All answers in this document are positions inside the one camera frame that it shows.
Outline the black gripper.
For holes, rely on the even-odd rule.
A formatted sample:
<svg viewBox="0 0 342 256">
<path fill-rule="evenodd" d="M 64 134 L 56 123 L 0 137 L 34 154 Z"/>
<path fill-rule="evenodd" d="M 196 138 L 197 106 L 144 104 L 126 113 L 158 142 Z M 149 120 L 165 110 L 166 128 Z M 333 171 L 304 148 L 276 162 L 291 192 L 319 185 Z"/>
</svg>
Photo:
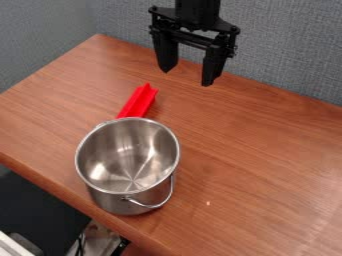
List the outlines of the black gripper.
<svg viewBox="0 0 342 256">
<path fill-rule="evenodd" d="M 240 29 L 219 17 L 220 0 L 174 0 L 169 7 L 152 6 L 149 33 L 158 68 L 166 73 L 177 64 L 182 43 L 205 50 L 201 85 L 209 86 L 220 76 L 225 59 L 236 50 Z"/>
</svg>

